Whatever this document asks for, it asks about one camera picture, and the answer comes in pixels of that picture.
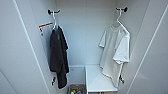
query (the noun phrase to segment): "closet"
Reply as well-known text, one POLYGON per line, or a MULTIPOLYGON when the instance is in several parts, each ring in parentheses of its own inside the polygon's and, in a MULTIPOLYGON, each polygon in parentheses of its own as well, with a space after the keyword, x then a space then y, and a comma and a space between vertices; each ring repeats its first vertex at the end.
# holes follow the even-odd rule
POLYGON ((107 79, 109 85, 104 88, 112 91, 96 88, 88 94, 166 94, 167 5, 168 0, 0 1, 0 94, 67 94, 70 84, 84 84, 86 89, 88 83, 94 89, 97 82, 103 84, 99 43, 119 16, 116 8, 125 7, 127 12, 119 19, 130 33, 130 62, 124 63, 121 72, 124 84, 120 80, 118 88, 109 88, 112 83, 107 79), (55 20, 48 10, 60 10, 55 20), (55 21, 68 45, 70 72, 62 89, 49 69, 49 38, 55 21))

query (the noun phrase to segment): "small shelf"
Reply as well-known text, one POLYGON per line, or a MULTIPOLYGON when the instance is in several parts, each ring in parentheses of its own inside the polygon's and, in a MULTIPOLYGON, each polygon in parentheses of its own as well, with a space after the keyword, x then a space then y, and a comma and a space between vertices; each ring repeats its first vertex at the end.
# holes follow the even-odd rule
POLYGON ((101 72, 99 65, 86 65, 86 88, 88 92, 111 92, 118 91, 114 87, 111 78, 101 72))

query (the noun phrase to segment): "shirt sleeve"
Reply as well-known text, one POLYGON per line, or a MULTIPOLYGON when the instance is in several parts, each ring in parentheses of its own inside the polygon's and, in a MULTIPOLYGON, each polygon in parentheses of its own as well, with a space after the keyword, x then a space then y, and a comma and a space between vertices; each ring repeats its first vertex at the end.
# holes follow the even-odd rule
POLYGON ((127 35, 122 38, 113 59, 118 63, 129 62, 129 40, 130 37, 127 35))
POLYGON ((105 47, 105 45, 106 45, 106 31, 104 32, 103 37, 101 38, 99 43, 100 47, 105 47))

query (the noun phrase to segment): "hanging clothes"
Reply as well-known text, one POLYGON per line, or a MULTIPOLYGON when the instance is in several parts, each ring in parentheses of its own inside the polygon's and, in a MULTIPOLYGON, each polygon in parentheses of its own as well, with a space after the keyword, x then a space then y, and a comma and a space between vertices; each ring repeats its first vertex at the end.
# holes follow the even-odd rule
POLYGON ((58 88, 66 86, 66 73, 69 72, 67 53, 68 49, 62 29, 58 26, 57 31, 53 30, 50 37, 50 71, 57 73, 58 88))
POLYGON ((102 73, 112 79, 115 87, 118 87, 123 62, 129 62, 129 39, 129 32, 123 25, 110 26, 105 30, 99 44, 104 48, 100 60, 102 73))

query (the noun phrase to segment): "clothes hanger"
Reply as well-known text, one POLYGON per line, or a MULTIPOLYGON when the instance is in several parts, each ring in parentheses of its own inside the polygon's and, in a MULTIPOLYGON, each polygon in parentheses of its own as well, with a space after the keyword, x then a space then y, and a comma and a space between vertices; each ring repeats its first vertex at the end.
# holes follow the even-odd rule
POLYGON ((119 16, 117 18, 117 20, 112 24, 113 26, 117 25, 116 27, 119 27, 121 24, 121 22, 119 21, 119 18, 121 17, 121 13, 122 13, 122 9, 120 8, 120 13, 119 13, 119 16))
POLYGON ((53 11, 53 18, 54 18, 54 21, 55 21, 53 29, 55 29, 55 26, 56 26, 56 20, 55 20, 55 16, 54 16, 54 11, 53 11))

